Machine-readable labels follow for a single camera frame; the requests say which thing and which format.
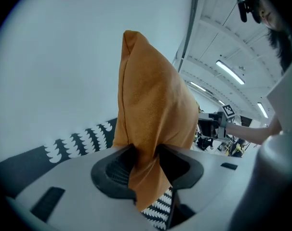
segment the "black vent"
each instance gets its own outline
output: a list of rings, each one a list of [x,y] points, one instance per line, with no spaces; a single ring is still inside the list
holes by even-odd
[[[116,183],[128,186],[131,167],[128,167],[122,160],[123,158],[120,156],[109,163],[106,167],[106,174]]]
[[[241,118],[241,125],[244,126],[244,127],[249,127],[251,122],[252,122],[252,119],[250,118],[247,118],[247,117],[244,117],[244,116],[240,116]]]
[[[43,197],[32,208],[31,213],[38,217],[40,220],[46,222],[60,198],[63,196],[65,190],[59,187],[50,187]]]

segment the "pillowcase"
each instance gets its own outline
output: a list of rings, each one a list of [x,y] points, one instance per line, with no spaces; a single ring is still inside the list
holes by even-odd
[[[170,187],[159,165],[156,146],[190,149],[199,104],[171,63],[139,32],[125,31],[118,86],[118,119],[113,146],[134,144],[137,161],[129,188],[139,211]]]

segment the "ceiling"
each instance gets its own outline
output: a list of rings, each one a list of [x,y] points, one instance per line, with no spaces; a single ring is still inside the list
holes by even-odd
[[[209,91],[203,95],[212,101],[221,100],[232,105],[239,116],[268,123],[274,111],[265,97],[280,78],[281,68],[268,44],[267,28],[250,14],[243,23],[236,1],[198,0],[180,74],[187,83],[193,81]],[[217,60],[233,69],[245,84],[219,68]],[[264,118],[258,102],[269,119]]]

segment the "black and white patterned fabric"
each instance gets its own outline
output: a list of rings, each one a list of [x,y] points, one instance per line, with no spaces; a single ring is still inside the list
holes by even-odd
[[[172,188],[170,187],[151,206],[142,211],[152,226],[159,230],[166,230],[166,222],[171,212]]]
[[[81,130],[0,162],[0,184],[5,194],[15,198],[25,187],[56,165],[79,156],[112,147],[117,119]],[[172,192],[167,190],[142,211],[151,225],[166,229]]]

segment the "ceiling light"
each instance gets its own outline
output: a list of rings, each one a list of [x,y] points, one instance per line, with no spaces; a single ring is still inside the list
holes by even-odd
[[[264,109],[264,107],[262,106],[262,104],[260,102],[257,103],[258,107],[260,107],[261,111],[263,112],[263,115],[268,118],[268,115]]]
[[[200,87],[199,85],[195,84],[194,82],[190,82],[190,84],[194,87],[200,88],[202,91],[206,91],[203,87]]]
[[[228,72],[236,81],[238,81],[239,84],[243,85],[244,81],[233,71],[231,70],[228,66],[226,66],[223,62],[221,61],[217,61],[216,64],[222,68],[223,70],[225,70],[226,72]]]

